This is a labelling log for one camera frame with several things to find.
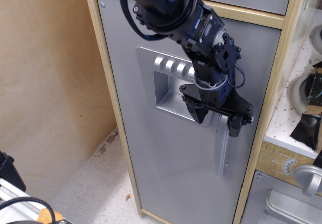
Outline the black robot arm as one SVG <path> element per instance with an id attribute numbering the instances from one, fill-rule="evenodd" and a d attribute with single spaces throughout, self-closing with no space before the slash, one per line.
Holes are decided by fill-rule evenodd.
<path id="1" fill-rule="evenodd" d="M 235 73 L 241 49 L 224 22 L 202 0 L 120 0 L 132 29 L 147 41 L 170 38 L 191 60 L 193 83 L 181 85 L 188 112 L 202 123 L 208 111 L 228 117 L 229 134 L 238 137 L 254 120 L 254 108 L 237 93 Z"/>

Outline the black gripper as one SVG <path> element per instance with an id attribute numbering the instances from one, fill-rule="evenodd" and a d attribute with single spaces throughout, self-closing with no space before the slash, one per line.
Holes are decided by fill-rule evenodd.
<path id="1" fill-rule="evenodd" d="M 228 84 L 215 91 L 203 90 L 196 84 L 183 84 L 179 91 L 183 94 L 188 112 L 197 123 L 203 123 L 208 111 L 228 116 L 231 137 L 239 136 L 242 123 L 252 123 L 254 120 L 253 105 Z"/>

